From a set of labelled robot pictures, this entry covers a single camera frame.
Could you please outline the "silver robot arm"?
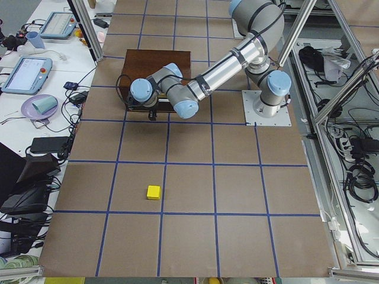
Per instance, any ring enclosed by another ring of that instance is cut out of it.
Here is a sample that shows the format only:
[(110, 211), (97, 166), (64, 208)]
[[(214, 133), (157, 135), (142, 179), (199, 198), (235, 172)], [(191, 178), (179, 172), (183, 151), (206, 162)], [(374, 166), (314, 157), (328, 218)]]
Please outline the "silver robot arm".
[(232, 1), (229, 14), (244, 36), (236, 47), (195, 78), (184, 80), (175, 63), (167, 64), (147, 78), (131, 82), (126, 98), (128, 108), (154, 108), (158, 95), (166, 95), (174, 111), (182, 119), (193, 117), (198, 103), (241, 70), (261, 89), (254, 103), (255, 112), (264, 118), (273, 117), (282, 107), (282, 100), (291, 88), (289, 75), (275, 70), (268, 57), (284, 29), (284, 6), (271, 1)]

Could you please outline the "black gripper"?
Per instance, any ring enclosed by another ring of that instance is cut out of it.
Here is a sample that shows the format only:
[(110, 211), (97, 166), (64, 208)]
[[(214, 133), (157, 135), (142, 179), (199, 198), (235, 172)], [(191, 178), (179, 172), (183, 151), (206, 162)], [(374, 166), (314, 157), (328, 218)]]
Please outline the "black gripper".
[(126, 102), (128, 109), (150, 108), (148, 119), (150, 121), (156, 121), (157, 111), (153, 107), (157, 104), (157, 97), (151, 96), (147, 101), (139, 102), (132, 96), (132, 94), (128, 94)]

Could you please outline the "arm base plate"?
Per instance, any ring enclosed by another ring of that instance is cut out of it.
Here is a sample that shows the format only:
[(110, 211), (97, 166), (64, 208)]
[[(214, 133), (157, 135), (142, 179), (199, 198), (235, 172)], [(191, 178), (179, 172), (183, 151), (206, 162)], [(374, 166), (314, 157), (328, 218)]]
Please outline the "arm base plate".
[(243, 90), (245, 124), (258, 127), (291, 127), (285, 99), (277, 106), (268, 106), (261, 101), (261, 91)]

